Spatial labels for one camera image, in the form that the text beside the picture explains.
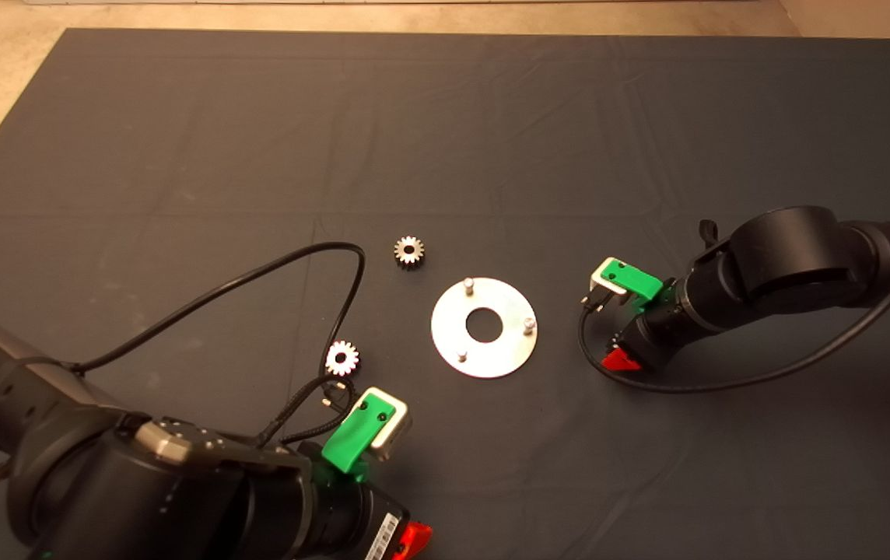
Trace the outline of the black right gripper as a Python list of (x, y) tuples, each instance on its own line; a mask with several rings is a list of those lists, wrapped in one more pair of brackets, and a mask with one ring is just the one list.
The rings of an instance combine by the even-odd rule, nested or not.
[(620, 331), (620, 348), (603, 359), (613, 373), (661, 371), (687, 346), (687, 316), (678, 303), (649, 307)]

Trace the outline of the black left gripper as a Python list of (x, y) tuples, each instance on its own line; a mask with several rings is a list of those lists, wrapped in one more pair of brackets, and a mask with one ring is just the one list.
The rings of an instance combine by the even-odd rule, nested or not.
[(414, 559), (430, 542), (433, 528), (409, 523), (411, 513), (373, 485), (353, 485), (348, 527), (338, 532), (334, 559)]

